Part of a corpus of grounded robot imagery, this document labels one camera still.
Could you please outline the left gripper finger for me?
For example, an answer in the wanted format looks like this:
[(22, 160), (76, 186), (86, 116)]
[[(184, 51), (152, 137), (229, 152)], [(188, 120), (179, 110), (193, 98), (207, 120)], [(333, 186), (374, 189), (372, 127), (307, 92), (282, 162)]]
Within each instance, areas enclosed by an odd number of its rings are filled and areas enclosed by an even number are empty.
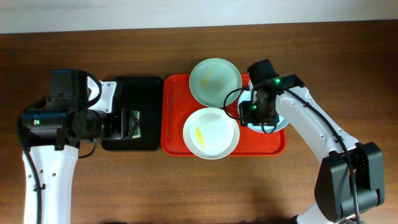
[(140, 121), (140, 112), (135, 111), (132, 109), (122, 109), (122, 114), (123, 114), (123, 123), (124, 124), (139, 124)]
[(122, 139), (132, 139), (131, 136), (133, 134), (133, 131), (131, 131), (132, 125), (131, 124), (127, 124), (124, 125), (122, 128)]

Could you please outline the green yellow sponge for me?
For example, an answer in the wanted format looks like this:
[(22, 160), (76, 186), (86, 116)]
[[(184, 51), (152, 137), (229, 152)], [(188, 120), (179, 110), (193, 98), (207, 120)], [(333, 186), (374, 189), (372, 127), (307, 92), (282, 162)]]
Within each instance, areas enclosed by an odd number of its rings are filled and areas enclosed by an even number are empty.
[(141, 130), (140, 130), (140, 112), (139, 111), (132, 111), (131, 115), (131, 131), (133, 131), (133, 134), (131, 136), (132, 139), (135, 138), (140, 138), (141, 136)]

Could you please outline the white plate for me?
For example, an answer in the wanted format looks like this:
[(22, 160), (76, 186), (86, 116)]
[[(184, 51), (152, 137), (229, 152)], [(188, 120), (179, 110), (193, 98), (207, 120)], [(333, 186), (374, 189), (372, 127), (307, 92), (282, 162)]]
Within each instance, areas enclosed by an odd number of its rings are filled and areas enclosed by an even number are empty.
[(240, 138), (237, 121), (218, 108), (202, 108), (192, 113), (183, 125), (182, 134), (188, 150), (208, 160), (231, 154)]

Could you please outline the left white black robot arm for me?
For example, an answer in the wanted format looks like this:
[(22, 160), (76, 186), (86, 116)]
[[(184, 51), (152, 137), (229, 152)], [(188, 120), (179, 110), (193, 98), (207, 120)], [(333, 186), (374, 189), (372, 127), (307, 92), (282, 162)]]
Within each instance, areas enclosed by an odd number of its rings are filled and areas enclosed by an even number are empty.
[(132, 139), (139, 117), (115, 109), (121, 89), (83, 70), (53, 70), (51, 93), (17, 119), (25, 169), (24, 223), (70, 223), (72, 182), (82, 141)]

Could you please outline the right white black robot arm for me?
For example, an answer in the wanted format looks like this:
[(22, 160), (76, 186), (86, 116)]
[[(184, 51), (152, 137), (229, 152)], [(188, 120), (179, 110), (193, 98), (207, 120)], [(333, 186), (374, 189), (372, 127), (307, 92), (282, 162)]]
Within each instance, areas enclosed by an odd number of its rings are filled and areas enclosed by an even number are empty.
[(307, 143), (320, 163), (315, 203), (280, 223), (362, 223), (361, 214), (385, 201), (384, 164), (380, 148), (361, 143), (340, 128), (315, 102), (295, 74), (280, 76), (270, 60), (248, 68), (249, 94), (238, 104), (243, 126), (264, 134), (287, 122)]

